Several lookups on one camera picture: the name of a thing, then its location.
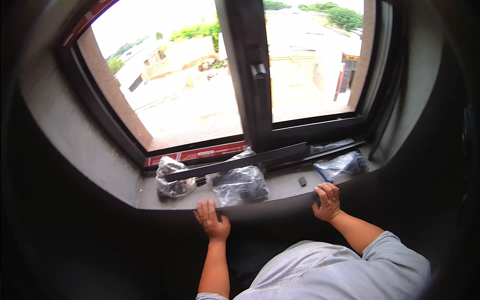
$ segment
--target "person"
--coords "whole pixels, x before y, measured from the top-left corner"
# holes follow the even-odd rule
[[[389,231],[348,215],[340,209],[338,187],[319,184],[313,214],[329,222],[362,257],[347,247],[301,241],[272,258],[250,288],[235,300],[266,299],[412,299],[430,279],[430,263],[407,248]],[[225,300],[230,283],[226,241],[230,222],[218,221],[215,203],[197,203],[194,211],[210,241],[197,300]]]

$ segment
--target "finger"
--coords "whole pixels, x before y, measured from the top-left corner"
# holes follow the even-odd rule
[[[327,193],[328,200],[329,200],[329,201],[332,201],[332,200],[333,200],[333,189],[332,189],[328,184],[326,184],[326,183],[322,183],[322,184],[320,185],[320,188],[321,188],[322,190],[324,190],[325,193]]]
[[[222,219],[223,226],[230,226],[230,220],[227,218],[226,215],[222,215],[220,216],[220,218]]]
[[[204,212],[202,210],[202,203],[200,201],[197,201],[197,214],[198,214],[198,217],[202,219]]]
[[[317,216],[320,213],[320,208],[318,207],[318,203],[316,201],[312,204],[313,214]]]
[[[320,197],[320,205],[326,205],[328,203],[327,193],[325,193],[324,190],[322,190],[321,188],[318,188],[318,187],[315,187],[314,190],[318,194],[318,196]]]
[[[213,199],[210,199],[210,203],[208,205],[208,218],[214,223],[218,222],[218,218],[216,217],[215,213],[215,202],[213,201]]]
[[[204,199],[204,202],[202,203],[202,211],[203,211],[203,216],[202,216],[202,220],[205,222],[208,220],[209,216],[208,216],[208,201],[207,201],[207,198]]]
[[[198,213],[196,210],[193,211],[193,214],[195,215],[195,218],[197,219],[198,222],[201,222],[200,221],[200,217],[198,216]]]
[[[333,185],[333,183],[329,183],[329,182],[326,182],[325,184],[332,188],[333,197],[334,198],[338,197],[338,195],[340,194],[340,190],[338,189],[338,187],[336,185]]]

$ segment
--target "wrist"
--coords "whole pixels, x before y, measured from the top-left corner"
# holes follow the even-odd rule
[[[339,210],[337,211],[333,216],[332,218],[330,219],[330,221],[328,221],[330,224],[334,225],[333,223],[338,221],[339,219],[342,218],[342,216],[346,215],[347,213],[345,213],[343,210]]]
[[[227,243],[226,240],[219,240],[219,239],[210,239],[209,242],[208,242],[208,246],[212,245],[212,246],[225,246]]]

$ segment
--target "concrete window sill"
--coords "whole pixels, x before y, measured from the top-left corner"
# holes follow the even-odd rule
[[[368,146],[360,149],[363,156],[368,154]],[[369,172],[372,172],[379,168],[378,164],[374,164],[365,160]],[[361,176],[361,174],[354,174],[351,176],[344,176],[335,181],[335,184],[348,181],[355,176]],[[307,185],[302,187],[299,183],[299,178],[305,177]],[[245,206],[250,203],[265,203],[280,199],[287,198],[312,198],[315,197],[313,188],[319,183],[324,182],[324,179],[313,168],[312,165],[300,166],[298,168],[290,168],[268,174],[265,178],[270,196],[267,199],[258,200],[256,202],[245,202],[244,204],[235,205],[235,207]],[[200,187],[196,187],[190,194],[179,197],[176,199],[162,199],[159,200],[156,193],[155,177],[145,177],[140,184],[140,190],[138,193],[138,199],[136,202],[136,208],[148,209],[148,210],[192,210],[196,208],[196,203],[204,198],[213,199],[217,207],[221,207],[221,203],[218,200],[215,192],[212,188],[205,184]],[[224,206],[220,210],[228,210],[231,206]]]

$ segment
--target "window glass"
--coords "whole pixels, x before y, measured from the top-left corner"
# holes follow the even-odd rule
[[[354,111],[374,33],[373,0],[263,0],[273,122]]]
[[[78,44],[148,151],[242,134],[214,0],[119,0]]]

